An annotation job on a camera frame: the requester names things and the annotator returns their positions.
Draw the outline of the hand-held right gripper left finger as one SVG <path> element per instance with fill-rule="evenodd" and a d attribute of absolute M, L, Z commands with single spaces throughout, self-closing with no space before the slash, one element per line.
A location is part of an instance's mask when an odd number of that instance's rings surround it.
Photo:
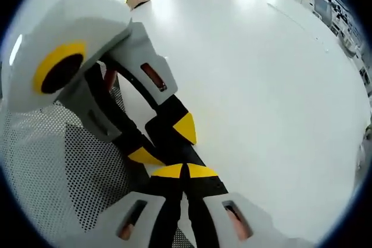
<path fill-rule="evenodd" d="M 172 247 L 183 195 L 182 163 L 161 167 L 140 192 L 105 210 L 78 247 Z"/>

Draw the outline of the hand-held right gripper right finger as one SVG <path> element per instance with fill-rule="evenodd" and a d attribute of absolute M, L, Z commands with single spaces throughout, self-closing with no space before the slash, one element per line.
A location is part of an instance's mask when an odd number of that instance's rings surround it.
<path fill-rule="evenodd" d="M 290 238 L 270 214 L 237 192 L 229 192 L 209 167 L 187 164 L 188 216 L 198 247 L 314 247 Z"/>

